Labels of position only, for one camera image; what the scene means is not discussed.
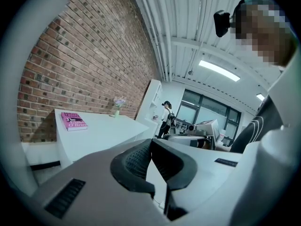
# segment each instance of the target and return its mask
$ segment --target flower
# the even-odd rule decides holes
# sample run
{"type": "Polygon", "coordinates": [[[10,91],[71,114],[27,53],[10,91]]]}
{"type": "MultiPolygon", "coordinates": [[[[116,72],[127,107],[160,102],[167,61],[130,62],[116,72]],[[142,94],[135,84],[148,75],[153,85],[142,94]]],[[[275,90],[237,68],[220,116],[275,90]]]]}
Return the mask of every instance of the flower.
{"type": "Polygon", "coordinates": [[[125,99],[121,99],[121,98],[115,98],[114,99],[115,105],[120,108],[121,106],[123,106],[123,104],[126,102],[125,99]]]}

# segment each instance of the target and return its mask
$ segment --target black cap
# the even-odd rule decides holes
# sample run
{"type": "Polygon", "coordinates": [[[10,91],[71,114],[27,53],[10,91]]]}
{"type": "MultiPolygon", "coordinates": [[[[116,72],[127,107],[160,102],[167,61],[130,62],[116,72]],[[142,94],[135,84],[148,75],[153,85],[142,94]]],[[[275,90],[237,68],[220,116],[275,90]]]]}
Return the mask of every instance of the black cap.
{"type": "Polygon", "coordinates": [[[167,100],[166,102],[164,102],[162,105],[168,104],[170,105],[170,102],[167,100]]]}

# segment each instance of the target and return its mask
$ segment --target brick wall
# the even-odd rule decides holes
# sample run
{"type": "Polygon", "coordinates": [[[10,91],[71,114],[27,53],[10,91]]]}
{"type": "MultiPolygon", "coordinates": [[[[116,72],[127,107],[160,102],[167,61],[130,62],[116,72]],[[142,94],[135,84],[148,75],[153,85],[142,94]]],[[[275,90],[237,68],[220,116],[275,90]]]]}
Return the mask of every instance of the brick wall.
{"type": "Polygon", "coordinates": [[[56,140],[54,109],[135,118],[151,79],[152,47],[133,0],[69,0],[25,64],[18,95],[21,140],[56,140]]]}

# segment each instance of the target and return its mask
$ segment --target white desk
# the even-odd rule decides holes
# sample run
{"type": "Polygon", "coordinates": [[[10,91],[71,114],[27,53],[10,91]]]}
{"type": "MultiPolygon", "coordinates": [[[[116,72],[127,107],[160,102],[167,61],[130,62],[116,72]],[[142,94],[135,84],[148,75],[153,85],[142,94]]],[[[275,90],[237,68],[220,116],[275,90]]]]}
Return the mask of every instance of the white desk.
{"type": "Polygon", "coordinates": [[[55,109],[55,120],[56,140],[63,169],[90,153],[135,141],[138,135],[148,129],[125,115],[114,118],[106,114],[55,109]],[[78,113],[88,125],[88,129],[67,131],[61,118],[62,112],[78,113]]]}

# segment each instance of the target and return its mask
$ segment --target window frame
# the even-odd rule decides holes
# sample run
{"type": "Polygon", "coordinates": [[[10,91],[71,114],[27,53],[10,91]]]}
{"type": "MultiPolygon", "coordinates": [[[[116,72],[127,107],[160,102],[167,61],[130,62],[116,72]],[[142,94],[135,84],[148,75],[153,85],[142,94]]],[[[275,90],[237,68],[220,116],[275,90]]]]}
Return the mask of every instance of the window frame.
{"type": "Polygon", "coordinates": [[[237,134],[237,131],[238,131],[238,127],[239,127],[239,123],[240,123],[240,119],[241,119],[241,112],[239,112],[238,110],[233,109],[232,107],[230,107],[230,106],[228,106],[228,105],[223,104],[222,102],[219,102],[219,101],[217,101],[217,100],[214,100],[214,99],[209,98],[209,97],[207,97],[207,96],[204,96],[204,95],[202,95],[202,94],[196,93],[196,92],[191,91],[191,90],[188,90],[188,89],[185,89],[185,91],[200,96],[200,99],[199,99],[199,102],[198,102],[197,105],[196,105],[196,104],[193,104],[193,105],[192,105],[192,104],[190,104],[190,103],[187,103],[187,102],[181,100],[181,104],[180,104],[179,110],[178,110],[178,112],[177,112],[176,118],[178,117],[178,113],[179,113],[180,108],[181,108],[182,105],[184,105],[184,106],[186,106],[186,107],[190,107],[190,108],[192,108],[192,109],[195,109],[195,110],[196,110],[196,114],[195,114],[195,116],[194,116],[194,119],[193,119],[193,123],[192,123],[192,124],[189,123],[189,122],[187,122],[187,121],[183,121],[183,120],[181,120],[181,119],[178,119],[178,118],[177,118],[177,120],[179,120],[179,121],[182,122],[183,124],[187,124],[188,126],[189,126],[189,125],[193,125],[193,124],[196,122],[197,118],[198,118],[198,113],[199,113],[199,109],[200,109],[201,106],[202,106],[203,98],[206,98],[206,99],[208,99],[208,100],[211,100],[211,101],[213,101],[213,102],[215,102],[215,103],[218,103],[218,104],[220,104],[220,105],[222,105],[222,106],[225,106],[225,107],[227,108],[227,110],[226,110],[226,115],[225,115],[225,116],[227,117],[227,119],[226,119],[226,122],[225,122],[225,125],[224,125],[224,130],[226,130],[228,123],[236,126],[236,130],[235,130],[233,139],[231,139],[231,138],[229,138],[229,137],[225,137],[226,139],[228,139],[228,140],[231,141],[231,143],[230,143],[230,145],[231,145],[231,144],[234,142],[235,137],[236,137],[236,134],[237,134]],[[237,112],[237,114],[238,114],[238,120],[237,120],[237,122],[232,121],[232,120],[229,119],[229,116],[230,116],[230,110],[233,110],[233,111],[237,112]]]}

